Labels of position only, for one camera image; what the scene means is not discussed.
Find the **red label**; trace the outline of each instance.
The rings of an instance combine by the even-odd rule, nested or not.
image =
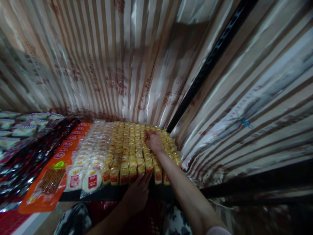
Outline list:
[[[55,159],[59,159],[59,158],[62,158],[62,157],[64,157],[64,156],[65,156],[65,153],[62,153],[62,152],[61,152],[61,153],[55,154],[55,155],[54,155],[54,158],[55,158]]]
[[[91,188],[94,188],[96,186],[97,186],[97,175],[90,176],[88,178],[88,188],[91,189]]]
[[[73,143],[70,142],[70,141],[67,141],[67,142],[65,142],[65,143],[63,144],[64,147],[69,147],[69,146],[72,146],[72,145],[73,145]]]
[[[127,182],[128,178],[121,178],[121,183]]]
[[[75,188],[78,187],[79,176],[71,176],[70,187]]]
[[[117,182],[117,177],[111,178],[111,182]]]
[[[76,136],[71,135],[70,137],[68,137],[67,140],[74,140],[74,139],[76,139]]]
[[[107,176],[104,176],[103,177],[103,181],[107,181],[107,180],[109,180],[110,179],[110,175],[107,175]]]

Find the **hand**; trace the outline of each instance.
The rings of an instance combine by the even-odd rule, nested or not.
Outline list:
[[[126,191],[121,203],[130,217],[144,209],[148,200],[150,179],[151,174],[141,174]]]
[[[146,137],[147,137],[146,144],[154,153],[157,153],[159,150],[162,149],[162,139],[158,132],[147,131]]]

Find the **display table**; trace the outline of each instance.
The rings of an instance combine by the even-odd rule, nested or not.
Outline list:
[[[80,199],[81,190],[75,190],[72,192],[64,192],[60,201],[120,201],[127,189],[128,185],[106,185],[101,190],[96,191],[82,199]],[[176,200],[176,197],[171,186],[164,186],[162,184],[155,185],[154,180],[151,179],[149,184],[149,199],[170,201]]]

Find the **plastic wrapper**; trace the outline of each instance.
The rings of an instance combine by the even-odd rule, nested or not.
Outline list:
[[[121,170],[120,170],[120,185],[128,184],[128,175],[129,175],[128,167],[127,168],[121,168]]]
[[[16,137],[30,137],[36,134],[37,126],[29,125],[29,126],[20,126],[12,129],[12,136]]]
[[[20,138],[0,137],[0,148],[9,150],[20,140]]]
[[[24,115],[18,116],[16,120],[29,121],[31,118],[32,118],[31,114],[24,114]]]
[[[101,172],[93,167],[86,169],[86,174],[82,180],[82,191],[80,198],[84,198],[103,187]]]
[[[47,119],[50,116],[50,113],[32,113],[32,118],[37,119]]]
[[[119,184],[119,177],[120,177],[120,168],[112,167],[110,170],[110,178],[111,178],[112,186],[117,186]]]
[[[55,121],[55,120],[62,119],[62,118],[65,118],[65,116],[52,112],[51,115],[48,117],[48,120]]]
[[[137,179],[137,167],[129,167],[129,180],[128,183],[131,184]]]
[[[0,129],[9,130],[14,125],[14,119],[0,119]]]
[[[41,120],[41,119],[30,119],[30,125],[37,125],[39,126],[38,131],[42,131],[47,125],[49,121]]]
[[[19,115],[21,115],[21,114],[20,113],[16,113],[16,112],[10,112],[10,111],[2,111],[2,112],[0,112],[0,118],[15,119]]]
[[[30,185],[78,123],[76,118],[55,122],[36,138],[21,140],[5,152],[0,168],[1,212],[17,209]]]
[[[82,189],[82,179],[84,178],[83,167],[70,166],[67,171],[67,181],[65,192]]]
[[[11,134],[11,131],[0,131],[0,137],[9,137]]]

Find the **striped fabric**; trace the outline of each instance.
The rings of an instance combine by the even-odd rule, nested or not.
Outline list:
[[[305,1],[260,1],[249,15],[172,134],[199,186],[312,158],[312,23]]]
[[[166,127],[239,2],[3,0],[1,108]],[[312,157],[312,18],[259,0],[240,28],[172,132],[200,187]]]
[[[238,2],[1,1],[1,108],[165,126]]]

